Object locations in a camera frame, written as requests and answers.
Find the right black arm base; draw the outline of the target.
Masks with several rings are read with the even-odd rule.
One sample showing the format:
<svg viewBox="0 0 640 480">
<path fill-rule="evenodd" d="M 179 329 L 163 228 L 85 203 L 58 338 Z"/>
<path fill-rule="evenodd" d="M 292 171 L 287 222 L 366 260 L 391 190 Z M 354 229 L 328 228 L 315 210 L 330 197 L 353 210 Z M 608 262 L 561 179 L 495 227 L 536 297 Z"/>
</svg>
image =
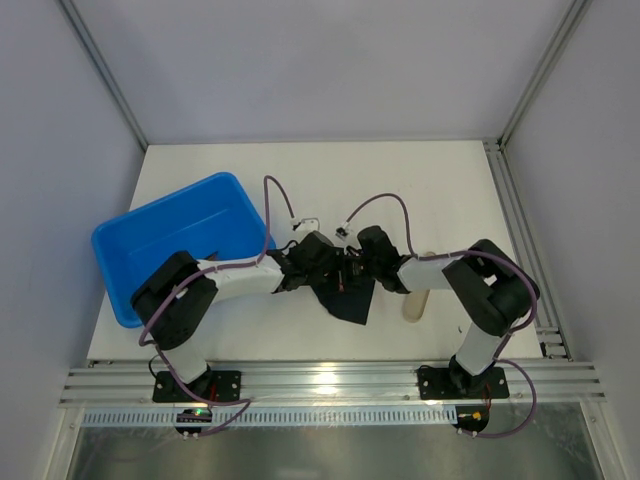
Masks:
<svg viewBox="0 0 640 480">
<path fill-rule="evenodd" d="M 502 400 L 510 397 L 504 369 L 494 365 L 477 376 L 462 369 L 423 365 L 416 370 L 416 375 L 422 400 Z"/>
</svg>

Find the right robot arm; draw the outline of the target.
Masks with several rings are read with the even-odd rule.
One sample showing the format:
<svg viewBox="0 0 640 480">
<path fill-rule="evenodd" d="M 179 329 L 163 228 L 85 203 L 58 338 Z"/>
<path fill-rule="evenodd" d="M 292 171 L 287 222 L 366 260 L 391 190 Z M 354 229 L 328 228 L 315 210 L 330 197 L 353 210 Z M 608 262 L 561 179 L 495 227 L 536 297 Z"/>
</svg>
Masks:
<svg viewBox="0 0 640 480">
<path fill-rule="evenodd" d="M 470 249 L 427 257 L 402 255 L 379 226 L 357 235 L 366 276 L 400 295 L 448 290 L 471 325 L 446 367 L 417 370 L 423 400 L 480 399 L 509 396 L 498 356 L 517 320 L 533 314 L 539 289 L 493 242 L 483 239 Z"/>
</svg>

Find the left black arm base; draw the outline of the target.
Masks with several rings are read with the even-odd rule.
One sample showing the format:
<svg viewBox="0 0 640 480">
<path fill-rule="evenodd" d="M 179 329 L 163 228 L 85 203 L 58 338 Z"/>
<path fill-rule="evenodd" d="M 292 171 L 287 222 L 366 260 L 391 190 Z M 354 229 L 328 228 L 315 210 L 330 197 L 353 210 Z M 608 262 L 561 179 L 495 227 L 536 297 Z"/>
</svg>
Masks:
<svg viewBox="0 0 640 480">
<path fill-rule="evenodd" d="M 186 387 L 207 401 L 230 403 L 240 399 L 241 381 L 242 373 L 238 370 L 208 370 Z M 155 377 L 152 401 L 186 403 L 194 402 L 194 399 L 184 392 L 169 371 L 160 371 Z"/>
</svg>

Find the black paper napkin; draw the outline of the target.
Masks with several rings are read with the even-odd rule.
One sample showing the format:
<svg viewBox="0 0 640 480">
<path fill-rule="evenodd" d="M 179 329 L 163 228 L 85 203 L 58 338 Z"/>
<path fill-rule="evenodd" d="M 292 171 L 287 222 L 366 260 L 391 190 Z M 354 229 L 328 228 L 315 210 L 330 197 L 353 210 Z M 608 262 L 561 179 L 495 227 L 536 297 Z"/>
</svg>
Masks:
<svg viewBox="0 0 640 480">
<path fill-rule="evenodd" d="M 319 303 L 334 318 L 365 326 L 373 298 L 375 281 L 366 275 L 344 271 L 329 274 L 312 286 Z"/>
</svg>

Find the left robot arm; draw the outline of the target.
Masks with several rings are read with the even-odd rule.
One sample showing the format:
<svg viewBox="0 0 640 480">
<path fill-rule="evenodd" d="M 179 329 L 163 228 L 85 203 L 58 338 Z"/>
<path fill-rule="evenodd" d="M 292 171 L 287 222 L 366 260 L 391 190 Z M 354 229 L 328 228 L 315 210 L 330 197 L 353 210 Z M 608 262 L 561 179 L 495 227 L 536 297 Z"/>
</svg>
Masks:
<svg viewBox="0 0 640 480">
<path fill-rule="evenodd" d="M 278 294 L 324 284 L 338 270 L 342 250 L 318 231 L 281 249 L 219 262 L 186 251 L 171 255 L 132 295 L 142 324 L 141 346 L 152 345 L 185 389 L 209 367 L 191 343 L 209 308 L 225 300 Z"/>
</svg>

